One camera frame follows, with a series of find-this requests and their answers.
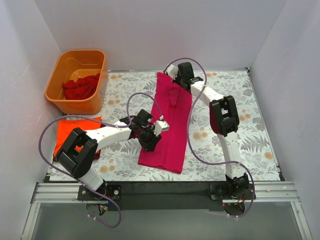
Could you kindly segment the magenta t shirt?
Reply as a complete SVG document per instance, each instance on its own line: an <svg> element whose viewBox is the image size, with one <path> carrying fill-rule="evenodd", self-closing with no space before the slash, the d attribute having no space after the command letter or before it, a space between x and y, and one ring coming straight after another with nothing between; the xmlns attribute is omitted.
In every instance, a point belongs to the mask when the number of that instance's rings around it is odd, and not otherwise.
<svg viewBox="0 0 320 240"><path fill-rule="evenodd" d="M140 151L138 164L181 174L187 148L187 123L192 95L173 83L170 76L158 72L154 98L159 106L152 106L151 115L156 119L163 115L169 130L161 133L162 139L154 151Z"/></svg>

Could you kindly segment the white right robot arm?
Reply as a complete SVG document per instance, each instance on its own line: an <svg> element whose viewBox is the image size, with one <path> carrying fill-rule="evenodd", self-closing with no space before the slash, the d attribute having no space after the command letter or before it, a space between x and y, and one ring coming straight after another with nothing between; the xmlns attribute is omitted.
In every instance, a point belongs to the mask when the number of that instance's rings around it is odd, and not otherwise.
<svg viewBox="0 0 320 240"><path fill-rule="evenodd" d="M225 166L224 186L213 192L214 195L229 196L237 199L250 186L248 171L241 163L241 155L237 143L237 131L240 123L236 102L233 96L224 96L209 85L207 79L196 77L190 62L183 62L177 66L172 63L166 67L164 73L172 78L172 82L182 87L192 96L196 97L191 105L202 101L209 108L209 124L217 135L224 156L223 162L207 162L194 152L190 138L187 137L189 149L200 162L211 166Z"/></svg>

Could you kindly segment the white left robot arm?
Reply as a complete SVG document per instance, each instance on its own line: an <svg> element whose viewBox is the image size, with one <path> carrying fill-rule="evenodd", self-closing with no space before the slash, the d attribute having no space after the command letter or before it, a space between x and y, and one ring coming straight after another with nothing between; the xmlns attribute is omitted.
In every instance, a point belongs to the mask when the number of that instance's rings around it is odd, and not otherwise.
<svg viewBox="0 0 320 240"><path fill-rule="evenodd" d="M89 194L95 200L101 200L106 196L107 183L92 167L96 153L111 144L130 139L138 139L144 150L153 152L169 124L162 117L154 123L152 119L153 116L142 109L137 115L120 119L115 127L93 130L77 127L63 142L55 159L74 179L89 187Z"/></svg>

